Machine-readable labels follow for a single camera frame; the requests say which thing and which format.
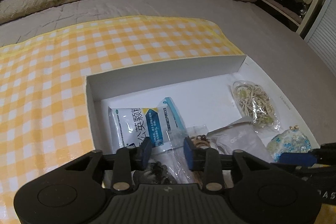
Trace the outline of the floral brocade coin pouch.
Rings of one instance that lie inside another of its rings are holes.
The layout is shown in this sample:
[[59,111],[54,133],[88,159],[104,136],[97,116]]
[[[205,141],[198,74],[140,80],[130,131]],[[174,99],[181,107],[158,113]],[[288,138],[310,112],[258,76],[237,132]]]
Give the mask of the floral brocade coin pouch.
[[306,153],[311,150],[311,143],[298,125],[290,126],[288,130],[277,134],[266,146],[275,162],[283,153]]

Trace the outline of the bag of dark brown cords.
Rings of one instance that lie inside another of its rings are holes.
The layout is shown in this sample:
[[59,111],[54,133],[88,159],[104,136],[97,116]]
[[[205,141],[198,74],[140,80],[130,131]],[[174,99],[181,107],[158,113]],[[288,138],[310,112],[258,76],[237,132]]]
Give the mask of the bag of dark brown cords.
[[167,166],[160,161],[150,162],[144,170],[136,170],[133,173],[133,181],[135,185],[172,185],[177,183]]

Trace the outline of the white blue medicine packet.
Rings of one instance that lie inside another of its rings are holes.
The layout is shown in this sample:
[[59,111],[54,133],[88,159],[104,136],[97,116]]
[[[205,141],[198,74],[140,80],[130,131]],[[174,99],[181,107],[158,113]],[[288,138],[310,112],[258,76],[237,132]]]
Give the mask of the white blue medicine packet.
[[153,108],[108,108],[112,151],[123,147],[138,147],[149,138],[152,154],[180,147],[173,140],[185,133],[186,126],[172,98],[166,97]]

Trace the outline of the silver foil packet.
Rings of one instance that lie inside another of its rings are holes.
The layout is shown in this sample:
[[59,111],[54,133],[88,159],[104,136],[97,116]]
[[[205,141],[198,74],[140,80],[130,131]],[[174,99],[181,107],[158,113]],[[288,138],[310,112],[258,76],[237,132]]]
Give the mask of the silver foil packet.
[[264,143],[254,131],[252,118],[242,117],[239,120],[207,134],[207,139],[223,154],[232,155],[240,149],[266,162],[273,159]]

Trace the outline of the bag of cream rubber bands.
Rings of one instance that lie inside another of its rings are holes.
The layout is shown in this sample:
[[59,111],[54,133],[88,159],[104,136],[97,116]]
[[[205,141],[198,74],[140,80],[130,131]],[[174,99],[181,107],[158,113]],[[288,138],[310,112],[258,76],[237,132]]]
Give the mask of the bag of cream rubber bands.
[[261,85],[250,81],[235,81],[231,86],[231,93],[240,114],[250,117],[256,130],[280,129],[274,104]]

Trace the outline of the white cardboard box tray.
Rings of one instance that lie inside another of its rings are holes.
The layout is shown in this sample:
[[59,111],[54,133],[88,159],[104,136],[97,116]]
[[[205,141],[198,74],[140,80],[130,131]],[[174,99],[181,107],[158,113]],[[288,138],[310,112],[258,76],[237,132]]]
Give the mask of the white cardboard box tray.
[[126,145],[113,136],[108,110],[149,108],[173,102],[189,132],[203,135],[241,118],[232,95],[234,83],[260,85],[270,98],[276,124],[258,130],[264,144],[298,126],[313,148],[318,143],[290,100],[248,56],[195,57],[116,69],[86,78],[89,124],[94,147],[105,154]]

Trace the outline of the grey bed sheet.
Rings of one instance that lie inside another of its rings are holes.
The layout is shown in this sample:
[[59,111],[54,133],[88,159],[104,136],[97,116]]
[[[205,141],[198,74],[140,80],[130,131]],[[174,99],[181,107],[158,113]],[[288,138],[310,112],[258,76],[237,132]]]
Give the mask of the grey bed sheet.
[[76,23],[131,15],[180,16],[216,23],[284,92],[318,143],[335,142],[335,76],[298,34],[253,3],[82,0],[3,24],[1,46]]

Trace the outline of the yellow checkered blanket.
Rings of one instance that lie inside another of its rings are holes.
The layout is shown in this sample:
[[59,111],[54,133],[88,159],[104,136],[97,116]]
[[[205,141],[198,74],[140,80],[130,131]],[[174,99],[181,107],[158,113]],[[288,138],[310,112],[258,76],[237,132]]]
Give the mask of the yellow checkered blanket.
[[18,188],[93,148],[85,78],[185,57],[240,55],[208,20],[126,16],[79,23],[1,48],[1,223]]

